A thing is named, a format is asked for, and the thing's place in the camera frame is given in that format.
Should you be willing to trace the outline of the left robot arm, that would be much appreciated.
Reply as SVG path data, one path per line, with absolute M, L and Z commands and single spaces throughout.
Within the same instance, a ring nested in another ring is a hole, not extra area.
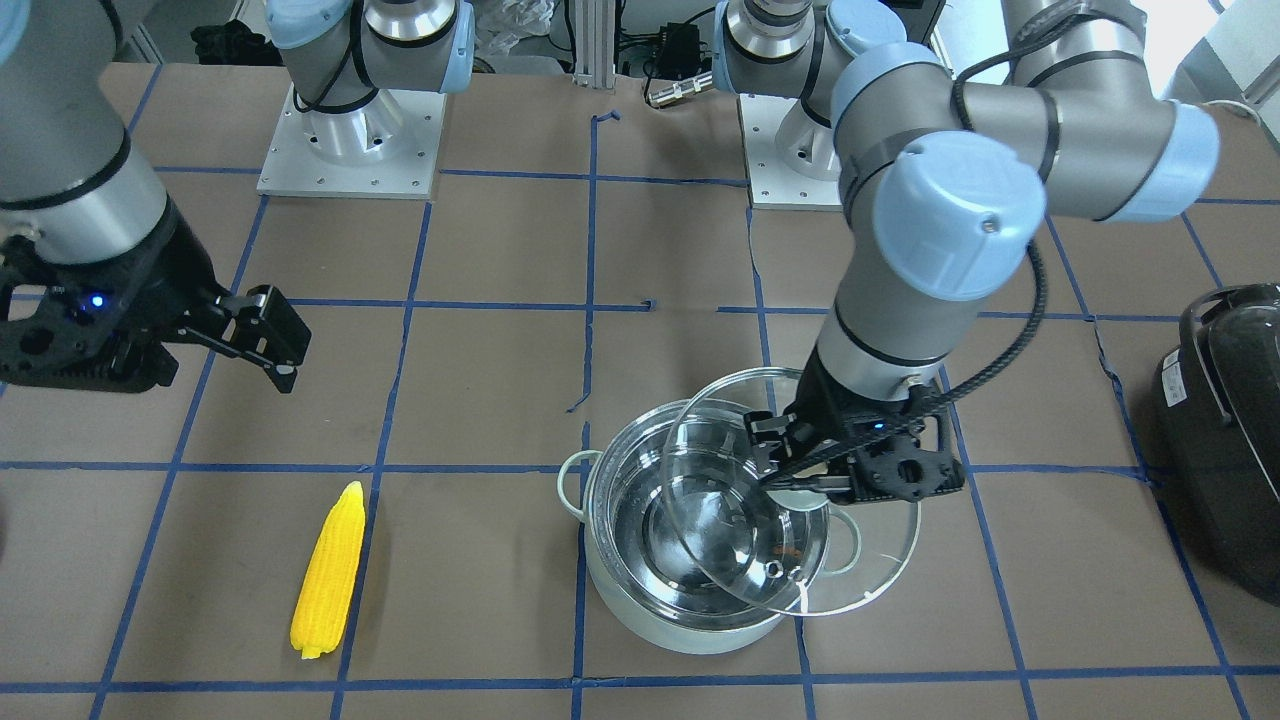
M 1165 222 L 1213 177 L 1213 118 L 1149 88 L 1142 9 L 1004 18 L 1007 50 L 952 74 L 878 1 L 716 8 L 716 87 L 815 113 L 855 238 L 795 400 L 746 419 L 758 484 L 787 509 L 960 489 L 947 407 L 1034 336 L 1044 218 Z

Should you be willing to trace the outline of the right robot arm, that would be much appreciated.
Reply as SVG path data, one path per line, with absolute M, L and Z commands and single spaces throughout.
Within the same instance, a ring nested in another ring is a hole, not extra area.
M 279 111 L 259 192 L 380 209 L 426 204 L 448 94 L 471 67 L 472 8 L 445 1 L 429 50 L 374 29 L 383 1 L 271 1 L 287 56 L 326 67 Z M 201 345 L 292 391 L 310 329 L 279 288 L 232 293 L 123 119 L 96 88 L 134 1 L 3 4 L 3 299 L 33 286 L 29 316 L 3 314 L 10 386 L 142 393 L 169 386 L 168 345 Z

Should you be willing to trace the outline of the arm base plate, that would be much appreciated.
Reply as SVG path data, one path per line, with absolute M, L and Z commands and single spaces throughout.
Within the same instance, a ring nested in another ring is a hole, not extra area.
M 346 114 L 285 101 L 256 184 L 261 195 L 429 200 L 448 96 L 383 90 Z
M 831 129 L 814 120 L 800 100 L 742 94 L 739 115 L 755 209 L 841 209 Z

